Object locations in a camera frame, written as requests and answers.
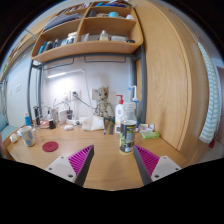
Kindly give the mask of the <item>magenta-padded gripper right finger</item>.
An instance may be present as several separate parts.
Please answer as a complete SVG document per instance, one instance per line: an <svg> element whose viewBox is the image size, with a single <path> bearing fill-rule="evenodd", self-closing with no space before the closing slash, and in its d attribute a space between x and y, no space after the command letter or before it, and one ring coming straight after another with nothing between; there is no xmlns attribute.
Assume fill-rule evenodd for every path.
<svg viewBox="0 0 224 224"><path fill-rule="evenodd" d="M159 157L140 146L134 147L134 157L144 185L148 185L181 169L168 156Z"/></svg>

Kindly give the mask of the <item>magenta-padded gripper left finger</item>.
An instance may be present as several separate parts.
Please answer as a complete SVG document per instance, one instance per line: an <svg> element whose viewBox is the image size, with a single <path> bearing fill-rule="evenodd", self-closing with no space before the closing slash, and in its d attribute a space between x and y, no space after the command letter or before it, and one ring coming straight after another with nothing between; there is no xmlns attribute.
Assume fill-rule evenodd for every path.
<svg viewBox="0 0 224 224"><path fill-rule="evenodd" d="M90 145L68 157L59 156L46 168L46 171L76 185L83 186L93 156L94 146Z"/></svg>

